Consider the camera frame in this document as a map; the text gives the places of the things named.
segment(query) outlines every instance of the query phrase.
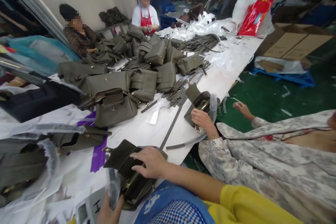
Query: blue pallet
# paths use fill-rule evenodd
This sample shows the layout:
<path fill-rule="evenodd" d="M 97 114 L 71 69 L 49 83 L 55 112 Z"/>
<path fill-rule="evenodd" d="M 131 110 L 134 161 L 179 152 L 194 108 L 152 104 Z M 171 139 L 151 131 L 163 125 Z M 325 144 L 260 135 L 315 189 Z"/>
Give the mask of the blue pallet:
<path fill-rule="evenodd" d="M 299 75 L 299 74 L 278 74 L 278 73 L 267 73 L 265 70 L 254 68 L 252 71 L 253 74 L 262 73 L 274 76 L 275 81 L 279 81 L 281 79 L 295 82 L 300 85 L 301 88 L 306 87 L 314 87 L 316 86 L 313 80 L 313 77 L 310 75 L 309 71 L 307 71 L 305 74 Z"/>
<path fill-rule="evenodd" d="M 169 17 L 169 16 L 166 16 L 165 14 L 160 15 L 161 30 L 167 27 L 171 27 L 171 25 L 175 22 L 176 22 L 176 19 L 174 17 Z"/>

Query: hand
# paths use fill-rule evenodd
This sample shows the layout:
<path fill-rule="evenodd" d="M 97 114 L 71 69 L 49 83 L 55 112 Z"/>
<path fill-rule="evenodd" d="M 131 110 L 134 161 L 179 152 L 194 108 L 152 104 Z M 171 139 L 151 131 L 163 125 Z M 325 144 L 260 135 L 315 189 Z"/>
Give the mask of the hand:
<path fill-rule="evenodd" d="M 167 171 L 169 163 L 154 147 L 146 147 L 138 153 L 132 153 L 130 157 L 141 160 L 146 165 L 146 168 L 143 166 L 133 166 L 132 170 L 139 172 L 145 178 L 164 178 L 164 172 Z"/>
<path fill-rule="evenodd" d="M 88 48 L 88 49 L 86 49 L 86 51 L 88 53 L 93 53 L 93 52 L 97 51 L 97 48 L 93 48 L 93 49 Z"/>
<path fill-rule="evenodd" d="M 118 224 L 121 210 L 124 205 L 124 196 L 122 195 L 114 210 L 110 208 L 109 194 L 106 192 L 102 206 L 100 208 L 97 224 Z"/>
<path fill-rule="evenodd" d="M 251 112 L 249 111 L 249 108 L 244 103 L 240 101 L 236 102 L 233 104 L 233 107 L 239 110 L 246 119 L 249 119 L 250 121 L 252 121 L 255 118 L 255 116 L 251 114 Z"/>
<path fill-rule="evenodd" d="M 196 108 L 194 108 L 191 112 L 191 120 L 198 126 L 202 127 L 205 131 L 207 131 L 208 128 L 212 127 L 214 124 L 212 123 L 212 120 L 210 116 Z"/>

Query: white work table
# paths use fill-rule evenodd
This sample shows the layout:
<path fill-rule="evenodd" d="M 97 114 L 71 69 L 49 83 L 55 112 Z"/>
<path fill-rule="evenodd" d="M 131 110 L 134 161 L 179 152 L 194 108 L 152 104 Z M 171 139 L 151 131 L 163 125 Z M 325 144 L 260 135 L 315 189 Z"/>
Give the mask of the white work table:
<path fill-rule="evenodd" d="M 202 76 L 201 80 L 197 84 L 198 89 L 201 92 L 209 91 L 210 93 L 215 93 L 222 101 L 234 81 L 245 68 L 247 63 L 252 59 L 254 52 L 261 42 L 261 39 L 254 37 L 245 38 L 239 43 L 230 44 L 230 47 L 224 52 L 217 54 L 217 58 L 222 57 L 222 60 L 220 63 L 218 63 L 218 61 L 212 63 L 211 67 L 207 69 L 208 76 Z M 168 155 L 168 161 L 178 165 L 183 162 L 192 146 L 186 146 L 173 150 L 166 150 L 166 146 L 182 144 L 198 136 L 195 128 L 191 127 L 184 119 L 184 115 L 190 105 L 191 102 L 189 100 L 187 100 L 183 105 L 174 128 L 172 129 L 167 143 L 165 144 L 165 148 L 163 149 Z M 107 146 L 115 148 L 123 139 L 127 139 L 136 146 L 150 145 L 160 147 L 179 107 L 176 106 L 169 109 L 165 107 L 161 108 L 157 123 L 155 125 L 151 125 L 148 123 L 148 120 L 152 115 L 153 109 L 154 107 L 143 114 L 140 113 L 141 110 L 139 110 L 138 115 L 133 119 L 109 128 L 109 131 L 112 131 L 112 135 L 107 139 Z M 83 115 L 85 116 L 88 114 L 88 112 L 82 112 L 79 110 L 78 113 L 80 116 L 75 117 L 77 119 L 83 118 Z M 51 118 L 53 117 L 53 112 L 48 113 L 45 116 L 50 117 L 50 120 L 52 120 Z M 57 123 L 61 123 L 62 119 L 60 116 L 55 118 L 57 118 Z M 13 219 L 9 219 L 11 216 L 9 212 L 12 212 L 12 210 L 6 211 L 6 219 L 11 220 L 11 223 L 25 223 L 22 222 L 24 219 L 30 220 L 29 223 L 33 223 L 31 222 L 33 218 L 36 218 L 35 220 L 38 218 L 36 211 L 39 212 L 39 216 L 42 216 L 49 209 L 53 209 L 54 214 L 64 211 L 65 209 L 69 210 L 71 206 L 75 207 L 85 197 L 104 187 L 107 183 L 107 169 L 101 167 L 96 173 L 90 172 L 92 153 L 93 148 L 77 151 L 69 156 L 61 157 L 59 177 L 63 179 L 60 189 L 62 190 L 61 194 L 68 198 L 67 200 L 56 205 L 56 203 L 52 203 L 56 201 L 56 197 L 50 196 L 47 200 L 42 200 L 33 207 L 27 207 L 22 211 L 20 209 L 16 209 L 14 212 L 22 212 L 20 217 L 18 217 L 14 212 L 12 213 L 12 218 L 14 218 L 15 215 L 19 218 L 14 218 L 17 221 L 13 222 Z M 139 205 L 135 212 L 123 211 L 119 223 L 133 223 L 142 205 L 143 203 Z M 0 224 L 2 223 L 7 222 L 5 220 L 1 220 L 0 217 Z"/>

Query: person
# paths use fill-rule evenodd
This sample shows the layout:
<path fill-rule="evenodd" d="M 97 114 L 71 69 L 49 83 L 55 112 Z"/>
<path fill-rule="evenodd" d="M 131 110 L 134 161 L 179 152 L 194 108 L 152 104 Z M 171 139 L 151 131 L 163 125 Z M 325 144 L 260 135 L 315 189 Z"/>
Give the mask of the person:
<path fill-rule="evenodd" d="M 158 14 L 150 2 L 151 0 L 140 0 L 140 5 L 134 8 L 132 15 L 132 24 L 138 26 L 146 35 L 153 34 L 160 26 Z"/>
<path fill-rule="evenodd" d="M 301 223 L 259 193 L 169 163 L 154 147 L 145 147 L 130 156 L 145 163 L 132 170 L 146 178 L 164 179 L 144 203 L 135 224 Z M 117 224 L 123 203 L 121 196 L 112 210 L 106 194 L 97 223 Z"/>
<path fill-rule="evenodd" d="M 95 52 L 97 50 L 96 42 L 101 41 L 101 36 L 83 24 L 78 11 L 70 5 L 62 3 L 59 9 L 60 14 L 67 22 L 63 30 L 64 35 L 74 52 L 81 57 L 86 57 L 87 53 Z"/>
<path fill-rule="evenodd" d="M 333 223 L 336 218 L 336 112 L 269 123 L 235 103 L 254 130 L 242 133 L 194 109 L 195 124 L 207 141 L 198 154 L 209 173 L 232 185 L 253 189 L 304 223 Z"/>

